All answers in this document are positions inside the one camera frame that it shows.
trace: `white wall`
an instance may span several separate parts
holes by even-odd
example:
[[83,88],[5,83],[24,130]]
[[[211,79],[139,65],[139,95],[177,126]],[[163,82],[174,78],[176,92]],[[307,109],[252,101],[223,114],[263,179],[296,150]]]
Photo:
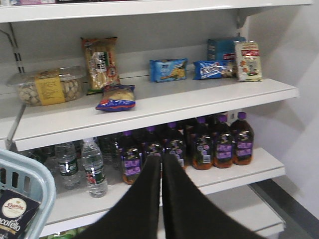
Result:
[[297,86],[301,97],[248,109],[256,142],[282,161],[275,181],[319,218],[319,2],[281,7],[249,19],[265,76]]

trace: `blue snack package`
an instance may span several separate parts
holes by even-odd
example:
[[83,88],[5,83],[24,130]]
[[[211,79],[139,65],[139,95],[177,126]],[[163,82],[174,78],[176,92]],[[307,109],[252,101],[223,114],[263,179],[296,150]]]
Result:
[[151,82],[185,80],[187,58],[150,60]]
[[196,61],[194,80],[236,77],[236,61]]
[[99,111],[127,111],[136,104],[134,85],[115,85],[103,87],[103,98],[95,107]]

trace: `white shelf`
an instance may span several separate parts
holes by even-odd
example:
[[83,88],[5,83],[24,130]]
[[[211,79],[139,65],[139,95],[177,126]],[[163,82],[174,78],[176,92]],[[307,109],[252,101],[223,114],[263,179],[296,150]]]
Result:
[[[284,231],[285,222],[247,185],[207,197],[227,215],[263,237],[273,238]],[[165,239],[162,222],[159,223],[158,239]]]
[[131,0],[0,7],[0,22],[311,4],[311,0]]
[[96,110],[100,94],[27,107],[13,141],[22,151],[299,96],[296,87],[271,79],[236,82],[235,78],[196,81],[191,77],[165,83],[150,83],[148,76],[122,79],[122,84],[136,85],[137,98],[136,106],[124,112]]
[[8,148],[22,110],[16,93],[0,95],[0,148]]
[[[262,148],[254,150],[254,159],[249,165],[233,165],[227,169],[211,168],[195,170],[191,166],[187,174],[195,185],[205,194],[211,194],[257,181],[285,174],[284,165]],[[85,181],[82,187],[72,191],[61,188],[59,177],[56,178],[57,199],[53,211],[47,221],[42,235],[64,231],[91,224],[111,209],[129,189],[129,185],[121,182],[116,171],[108,170],[109,192],[106,196],[93,199],[86,190]],[[68,210],[61,210],[67,205]]]

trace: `yellow label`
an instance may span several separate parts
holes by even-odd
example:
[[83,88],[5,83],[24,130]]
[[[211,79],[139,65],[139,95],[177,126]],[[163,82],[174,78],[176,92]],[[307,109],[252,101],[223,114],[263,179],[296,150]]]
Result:
[[34,81],[43,106],[65,102],[59,70],[39,72]]

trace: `cookie package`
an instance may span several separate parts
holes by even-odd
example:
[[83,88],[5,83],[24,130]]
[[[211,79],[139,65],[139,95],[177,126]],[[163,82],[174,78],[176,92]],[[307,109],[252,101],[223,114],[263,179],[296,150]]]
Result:
[[105,86],[103,97],[95,107],[99,111],[127,111],[135,106],[134,85]]
[[0,239],[17,239],[35,215],[40,203],[13,190],[0,198]]
[[259,47],[256,41],[235,41],[238,81],[262,81]]

